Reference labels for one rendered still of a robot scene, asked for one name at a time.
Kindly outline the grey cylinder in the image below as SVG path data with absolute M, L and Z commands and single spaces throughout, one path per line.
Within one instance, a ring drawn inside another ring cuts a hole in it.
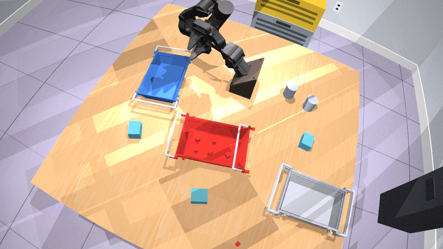
M 294 82 L 287 83 L 285 90 L 283 91 L 283 96 L 286 99 L 292 99 L 298 89 L 298 86 Z
M 310 94 L 304 101 L 302 107 L 306 112 L 311 112 L 317 103 L 318 103 L 317 97 L 315 95 Z

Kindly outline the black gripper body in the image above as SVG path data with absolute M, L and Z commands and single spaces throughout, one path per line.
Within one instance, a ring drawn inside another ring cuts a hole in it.
M 217 21 L 214 19 L 205 19 L 204 21 L 202 19 L 195 19 L 192 23 L 194 27 L 196 27 L 199 30 L 202 30 L 207 34 L 207 38 L 201 39 L 197 45 L 201 46 L 202 48 L 205 48 L 208 50 L 208 55 L 211 52 L 211 44 L 209 44 L 207 41 L 212 41 L 212 33 L 211 31 L 215 28 L 217 28 L 217 31 L 220 29 L 220 25 Z

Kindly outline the small blue block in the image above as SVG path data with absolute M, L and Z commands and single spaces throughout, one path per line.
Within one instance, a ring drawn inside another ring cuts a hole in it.
M 207 197 L 208 189 L 206 188 L 191 188 L 191 204 L 207 204 L 208 197 Z
M 303 150 L 308 152 L 309 149 L 312 148 L 312 144 L 313 144 L 314 138 L 315 138 L 315 136 L 305 132 L 301 136 L 300 142 L 298 144 L 298 148 L 301 148 L 301 149 L 303 149 Z
M 142 136 L 142 123 L 138 121 L 129 121 L 128 136 L 130 139 L 141 139 Z

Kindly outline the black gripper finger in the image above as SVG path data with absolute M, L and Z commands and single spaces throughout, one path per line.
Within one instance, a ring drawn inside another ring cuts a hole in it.
M 207 38 L 207 34 L 202 30 L 192 27 L 187 49 L 191 50 L 201 39 Z
M 191 52 L 191 55 L 190 55 L 190 58 L 189 58 L 189 60 L 193 60 L 193 59 L 195 59 L 195 58 L 197 58 L 197 56 L 198 55 L 200 55 L 200 54 L 203 54 L 203 53 L 208 53 L 208 50 L 207 49 L 205 49 L 205 48 L 202 48 L 201 46 L 199 46 L 199 45 L 195 45 L 194 47 L 193 47 L 193 49 L 192 49 L 192 52 Z

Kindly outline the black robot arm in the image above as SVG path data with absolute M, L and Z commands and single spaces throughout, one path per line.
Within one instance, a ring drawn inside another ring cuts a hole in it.
M 234 12 L 234 5 L 230 1 L 201 0 L 198 4 L 185 9 L 179 14 L 178 27 L 180 33 L 190 37 L 193 27 L 192 23 L 196 19 L 195 16 L 204 18 L 211 13 L 212 15 L 209 19 L 214 19 L 219 23 L 220 27 L 222 27 L 228 17 L 231 16 L 232 12 Z M 236 77 L 248 75 L 252 65 L 248 65 L 244 60 L 245 53 L 242 48 L 234 44 L 232 41 L 229 44 L 226 44 L 225 38 L 217 31 L 217 28 L 213 29 L 211 33 L 213 34 L 212 41 L 207 42 L 211 44 L 212 48 L 221 53 L 223 59 L 226 60 L 226 66 L 229 69 L 234 69 L 237 73 Z

